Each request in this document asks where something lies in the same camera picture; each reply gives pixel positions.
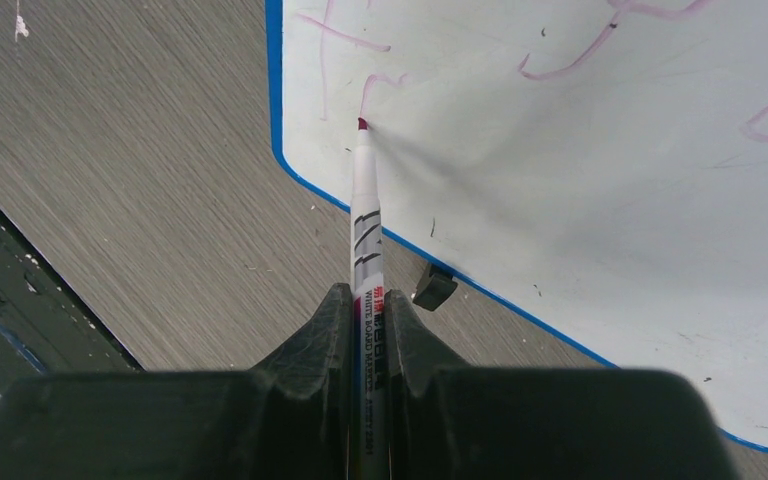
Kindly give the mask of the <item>blue framed whiteboard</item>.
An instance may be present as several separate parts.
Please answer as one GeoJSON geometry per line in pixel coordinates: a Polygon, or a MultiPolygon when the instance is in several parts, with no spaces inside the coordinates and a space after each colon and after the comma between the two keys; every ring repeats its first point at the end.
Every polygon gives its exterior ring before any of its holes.
{"type": "Polygon", "coordinates": [[[605,365],[768,452],[768,1],[269,1],[272,145],[605,365]]]}

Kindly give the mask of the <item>pink whiteboard marker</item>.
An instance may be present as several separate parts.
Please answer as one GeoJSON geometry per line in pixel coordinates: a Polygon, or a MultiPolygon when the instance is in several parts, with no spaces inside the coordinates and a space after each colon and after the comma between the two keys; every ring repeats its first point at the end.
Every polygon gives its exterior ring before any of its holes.
{"type": "Polygon", "coordinates": [[[368,122],[358,120],[350,199],[353,372],[350,479],[390,477],[382,218],[368,122]]]}

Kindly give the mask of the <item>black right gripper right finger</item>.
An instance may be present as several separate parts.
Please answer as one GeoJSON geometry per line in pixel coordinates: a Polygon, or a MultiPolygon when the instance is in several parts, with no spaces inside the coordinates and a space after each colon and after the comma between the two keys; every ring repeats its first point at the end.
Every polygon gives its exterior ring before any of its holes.
{"type": "Polygon", "coordinates": [[[701,396],[665,371],[480,367],[384,302],[396,479],[734,479],[701,396]]]}

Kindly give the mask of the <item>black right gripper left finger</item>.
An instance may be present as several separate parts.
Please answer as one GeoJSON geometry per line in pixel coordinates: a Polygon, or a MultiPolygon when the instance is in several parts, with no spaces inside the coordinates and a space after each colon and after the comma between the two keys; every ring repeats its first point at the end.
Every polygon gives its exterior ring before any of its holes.
{"type": "Polygon", "coordinates": [[[350,288],[244,371],[50,375],[0,399],[0,479],[341,479],[350,288]]]}

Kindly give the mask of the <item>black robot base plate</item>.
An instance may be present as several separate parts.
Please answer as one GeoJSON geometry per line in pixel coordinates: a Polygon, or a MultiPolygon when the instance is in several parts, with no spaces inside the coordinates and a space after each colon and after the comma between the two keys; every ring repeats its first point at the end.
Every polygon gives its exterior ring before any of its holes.
{"type": "Polygon", "coordinates": [[[0,397],[26,377],[141,368],[0,209],[0,397]]]}

